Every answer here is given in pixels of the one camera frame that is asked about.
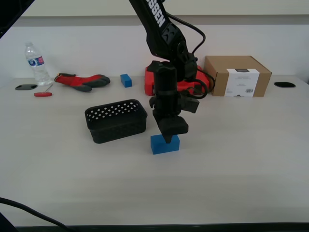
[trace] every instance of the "water bottle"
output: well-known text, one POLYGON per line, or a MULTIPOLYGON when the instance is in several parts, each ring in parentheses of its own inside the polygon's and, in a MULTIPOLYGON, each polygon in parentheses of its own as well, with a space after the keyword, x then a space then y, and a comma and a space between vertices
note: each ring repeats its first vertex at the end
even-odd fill
POLYGON ((26 43, 26 58, 33 70, 34 79, 39 86, 46 86, 52 83, 52 80, 45 68, 45 63, 40 51, 33 46, 32 42, 26 43))

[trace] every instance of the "perforated plastic basket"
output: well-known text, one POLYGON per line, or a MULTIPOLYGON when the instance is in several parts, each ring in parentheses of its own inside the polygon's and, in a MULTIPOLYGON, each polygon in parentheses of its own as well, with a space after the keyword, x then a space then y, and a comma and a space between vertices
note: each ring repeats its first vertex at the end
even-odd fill
POLYGON ((138 100, 95 106, 85 111, 88 128, 97 144, 143 133, 147 113, 138 100))

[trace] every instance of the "red glove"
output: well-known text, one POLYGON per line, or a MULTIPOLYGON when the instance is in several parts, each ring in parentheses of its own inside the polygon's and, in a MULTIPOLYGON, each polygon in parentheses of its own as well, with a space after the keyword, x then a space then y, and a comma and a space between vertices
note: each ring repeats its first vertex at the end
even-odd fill
POLYGON ((76 76, 75 74, 71 75, 66 73, 59 73, 55 78, 55 82, 71 86, 78 91, 90 92, 92 88, 104 87, 111 81, 104 75, 94 75, 91 77, 82 78, 76 76))

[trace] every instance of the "blue cube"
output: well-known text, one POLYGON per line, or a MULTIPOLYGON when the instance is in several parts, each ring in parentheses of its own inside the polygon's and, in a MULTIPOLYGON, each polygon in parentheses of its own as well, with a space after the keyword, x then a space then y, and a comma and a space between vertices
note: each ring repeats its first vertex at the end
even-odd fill
POLYGON ((120 76, 121 83, 124 85, 124 87, 132 87, 132 79, 129 77, 128 74, 123 74, 120 76))
POLYGON ((174 135, 172 137, 172 142, 170 144, 167 144, 162 134, 154 135, 150 137, 150 146, 154 155, 172 151, 179 151, 180 140, 178 138, 178 135, 174 135))

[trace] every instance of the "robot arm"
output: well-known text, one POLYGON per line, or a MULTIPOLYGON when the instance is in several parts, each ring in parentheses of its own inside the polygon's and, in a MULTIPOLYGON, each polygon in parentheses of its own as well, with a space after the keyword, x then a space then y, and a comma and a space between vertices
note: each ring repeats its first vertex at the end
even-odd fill
POLYGON ((177 81, 192 81, 197 60, 188 52, 186 39, 164 9, 162 0, 129 0, 147 32, 151 53, 167 59, 177 70, 177 81))
POLYGON ((179 116, 182 110, 195 113, 199 102, 177 91, 177 82, 193 82, 197 59, 188 52, 185 37, 169 19, 162 0, 129 0, 147 32, 151 53, 169 62, 153 61, 155 97, 150 100, 153 115, 167 143, 172 136, 188 133, 189 127, 179 116))

